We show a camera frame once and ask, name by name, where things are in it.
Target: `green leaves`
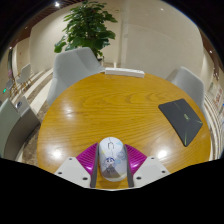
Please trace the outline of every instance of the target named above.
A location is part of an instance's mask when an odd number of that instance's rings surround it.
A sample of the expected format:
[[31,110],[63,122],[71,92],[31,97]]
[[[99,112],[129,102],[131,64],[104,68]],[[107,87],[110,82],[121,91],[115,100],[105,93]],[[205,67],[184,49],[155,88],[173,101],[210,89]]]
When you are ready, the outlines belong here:
[[100,32],[97,37],[100,39],[105,39],[105,38],[115,39],[115,33],[109,30],[105,32]]
[[61,38],[61,40],[58,43],[54,45],[55,53],[60,53],[62,51],[62,48],[66,45],[66,42],[64,40],[65,40],[65,35]]
[[70,51],[70,50],[73,50],[75,48],[77,48],[76,45],[69,43],[68,46],[65,48],[65,51]]
[[112,14],[104,10],[105,5],[107,3],[83,1],[82,5],[72,8],[70,14],[64,17],[67,26],[63,32],[68,35],[67,40],[63,36],[54,45],[54,52],[60,53],[65,45],[67,45],[65,51],[77,47],[89,47],[96,57],[102,57],[103,53],[100,50],[110,45],[109,39],[115,39],[115,33],[107,30],[104,22],[117,22]]
[[109,40],[108,39],[101,39],[101,40],[96,40],[94,42],[94,47],[98,50],[103,49],[104,47],[110,45]]

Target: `round wooden table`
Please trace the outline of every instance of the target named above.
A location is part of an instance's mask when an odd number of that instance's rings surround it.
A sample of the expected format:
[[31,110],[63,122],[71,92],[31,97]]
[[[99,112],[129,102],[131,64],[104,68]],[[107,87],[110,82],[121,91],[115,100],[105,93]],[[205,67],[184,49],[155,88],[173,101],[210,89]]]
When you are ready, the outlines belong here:
[[[185,99],[203,126],[185,147],[158,105]],[[145,74],[144,78],[89,76],[66,89],[51,105],[40,128],[37,143],[39,167],[55,173],[67,157],[106,137],[116,137],[146,156],[155,156],[174,173],[206,162],[210,156],[210,133],[197,104],[172,83]],[[99,167],[96,188],[128,188],[127,178],[110,182]]]

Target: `floor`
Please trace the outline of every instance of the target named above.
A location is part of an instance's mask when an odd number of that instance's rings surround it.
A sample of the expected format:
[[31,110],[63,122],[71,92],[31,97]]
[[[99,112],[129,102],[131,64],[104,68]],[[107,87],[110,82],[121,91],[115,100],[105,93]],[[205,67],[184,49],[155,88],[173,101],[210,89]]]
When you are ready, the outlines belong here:
[[[103,64],[104,67],[119,67],[119,65]],[[21,91],[20,85],[18,85],[19,94],[12,94],[11,101],[16,104],[22,96],[25,96],[33,109],[37,114],[37,117],[42,122],[49,106],[46,102],[47,94],[52,82],[53,69],[41,71],[37,74],[31,73],[31,84],[27,86],[27,89]],[[223,131],[222,122],[219,118],[218,111],[215,104],[212,101],[212,97],[205,94],[205,109],[211,124],[211,154],[210,160],[218,159],[223,149]],[[34,165],[38,167],[37,161],[37,138],[40,125],[33,131],[27,141],[21,148],[16,161]]]

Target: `chair backrest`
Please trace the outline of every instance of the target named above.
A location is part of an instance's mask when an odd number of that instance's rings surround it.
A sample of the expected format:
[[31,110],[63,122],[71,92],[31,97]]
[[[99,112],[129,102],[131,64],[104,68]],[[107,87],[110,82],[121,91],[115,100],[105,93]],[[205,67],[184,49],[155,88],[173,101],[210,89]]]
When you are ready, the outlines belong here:
[[4,157],[5,144],[13,127],[20,119],[20,115],[9,99],[0,107],[0,156]]
[[104,70],[92,50],[78,48],[57,54],[53,67],[53,80],[48,93],[49,105],[69,86]]
[[31,66],[30,66],[30,64],[28,64],[21,69],[21,75],[19,78],[20,83],[28,81],[30,75],[31,75]]
[[204,107],[204,83],[190,70],[180,67],[172,83],[186,92],[200,108]]
[[11,90],[13,87],[13,80],[9,79],[8,82],[6,83],[6,89]]

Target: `white chair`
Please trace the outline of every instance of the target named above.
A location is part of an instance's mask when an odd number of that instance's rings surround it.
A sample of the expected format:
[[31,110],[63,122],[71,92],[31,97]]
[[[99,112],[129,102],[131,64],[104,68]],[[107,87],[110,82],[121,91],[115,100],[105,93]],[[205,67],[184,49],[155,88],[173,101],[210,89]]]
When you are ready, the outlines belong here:
[[27,64],[21,69],[20,78],[16,80],[17,83],[21,84],[21,92],[22,88],[26,87],[26,83],[28,82],[28,80],[31,83],[30,75],[31,75],[31,66],[30,64]]
[[186,92],[195,101],[195,103],[201,109],[208,127],[210,128],[210,123],[208,121],[204,107],[205,87],[202,80],[187,68],[180,67],[176,73],[176,76],[171,80],[171,82]]
[[0,107],[0,157],[4,159],[15,160],[25,140],[40,124],[25,96],[21,101],[18,110],[9,99]]
[[78,48],[56,55],[53,67],[53,79],[47,96],[47,103],[51,105],[69,86],[87,76],[97,74],[104,69],[96,59],[92,50],[88,47]]

